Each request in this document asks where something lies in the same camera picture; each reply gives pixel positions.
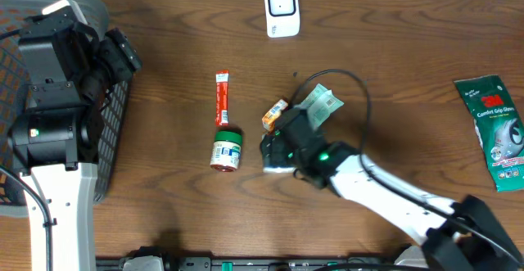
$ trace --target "pill bottle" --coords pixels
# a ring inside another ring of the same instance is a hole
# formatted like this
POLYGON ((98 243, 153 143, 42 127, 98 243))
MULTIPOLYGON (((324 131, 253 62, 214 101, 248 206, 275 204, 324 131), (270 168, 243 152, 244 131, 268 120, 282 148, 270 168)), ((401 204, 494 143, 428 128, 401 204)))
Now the pill bottle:
POLYGON ((240 162, 242 135, 232 131, 218 131, 213 144, 211 168, 220 172, 234 172, 240 162))

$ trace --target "gray plastic basket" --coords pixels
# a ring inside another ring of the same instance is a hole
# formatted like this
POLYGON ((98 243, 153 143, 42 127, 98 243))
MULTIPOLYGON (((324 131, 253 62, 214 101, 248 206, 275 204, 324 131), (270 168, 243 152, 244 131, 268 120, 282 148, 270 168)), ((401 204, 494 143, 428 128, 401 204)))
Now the gray plastic basket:
MULTIPOLYGON (((59 0, 0 0, 0 32, 21 28, 24 26, 24 18, 41 14, 42 8, 56 1, 59 0)), ((89 25, 102 39, 109 24, 109 16, 104 3, 100 0, 75 1, 79 4, 89 25)), ((12 153, 7 144, 7 132, 16 116, 25 109, 25 100, 17 99, 17 94, 20 97, 19 88, 29 83, 29 74, 25 69, 17 44, 17 37, 0 41, 0 163, 9 169, 12 164, 12 153)), ((98 145, 100 161, 95 187, 95 203, 103 200, 109 185, 128 94, 128 82, 116 85, 111 95, 111 105, 102 112, 106 127, 98 145)), ((10 183, 6 176, 0 174, 0 215, 27 216, 25 200, 20 190, 15 184, 10 183)))

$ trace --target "small orange and white box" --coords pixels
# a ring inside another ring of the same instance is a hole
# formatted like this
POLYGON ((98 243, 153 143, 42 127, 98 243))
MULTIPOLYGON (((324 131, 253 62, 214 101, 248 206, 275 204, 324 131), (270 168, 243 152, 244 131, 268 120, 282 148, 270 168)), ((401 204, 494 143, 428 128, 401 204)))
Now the small orange and white box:
POLYGON ((282 114, 282 112, 287 108, 287 102, 280 99, 273 107, 264 115, 262 118, 262 125, 264 129, 267 129, 269 132, 273 132, 275 129, 275 120, 282 114))

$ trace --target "red packet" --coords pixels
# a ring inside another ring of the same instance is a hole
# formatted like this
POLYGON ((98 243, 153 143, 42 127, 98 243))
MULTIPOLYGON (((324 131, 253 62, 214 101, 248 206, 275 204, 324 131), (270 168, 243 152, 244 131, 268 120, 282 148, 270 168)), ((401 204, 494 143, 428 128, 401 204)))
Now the red packet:
POLYGON ((217 127, 228 125, 228 79, 229 70, 216 72, 216 117, 217 127))

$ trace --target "green bottle cap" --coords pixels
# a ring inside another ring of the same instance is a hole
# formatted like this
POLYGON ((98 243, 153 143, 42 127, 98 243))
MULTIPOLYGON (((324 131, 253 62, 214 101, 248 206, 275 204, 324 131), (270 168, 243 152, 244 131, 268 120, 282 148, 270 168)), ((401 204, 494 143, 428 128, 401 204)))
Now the green bottle cap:
POLYGON ((242 136, 229 131, 218 131, 215 135, 215 141, 230 141, 242 146, 242 136))

